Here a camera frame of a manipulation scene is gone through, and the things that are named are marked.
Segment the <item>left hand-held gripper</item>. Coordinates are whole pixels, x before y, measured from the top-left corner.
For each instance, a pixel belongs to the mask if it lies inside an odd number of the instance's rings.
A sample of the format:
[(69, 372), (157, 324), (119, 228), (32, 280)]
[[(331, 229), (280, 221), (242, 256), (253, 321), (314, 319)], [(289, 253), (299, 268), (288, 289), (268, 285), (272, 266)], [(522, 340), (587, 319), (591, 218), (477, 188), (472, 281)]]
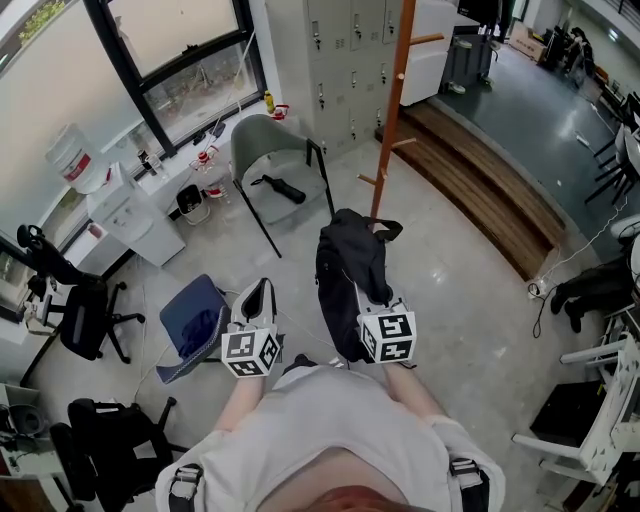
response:
[[(269, 279), (258, 279), (236, 298), (231, 309), (234, 323), (221, 338), (222, 363), (236, 378), (270, 375), (282, 350), (276, 316), (275, 289)], [(251, 321), (269, 325), (256, 327)]]

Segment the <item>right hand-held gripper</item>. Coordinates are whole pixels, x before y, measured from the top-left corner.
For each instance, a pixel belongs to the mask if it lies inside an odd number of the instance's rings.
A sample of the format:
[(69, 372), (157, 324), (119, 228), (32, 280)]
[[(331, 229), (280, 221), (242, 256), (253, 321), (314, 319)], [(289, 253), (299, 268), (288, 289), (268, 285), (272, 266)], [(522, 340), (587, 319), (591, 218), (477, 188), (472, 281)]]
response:
[(387, 305), (375, 304), (354, 285), (358, 306), (358, 333), (361, 343), (377, 364), (409, 364), (417, 343), (414, 311), (399, 288), (390, 289)]

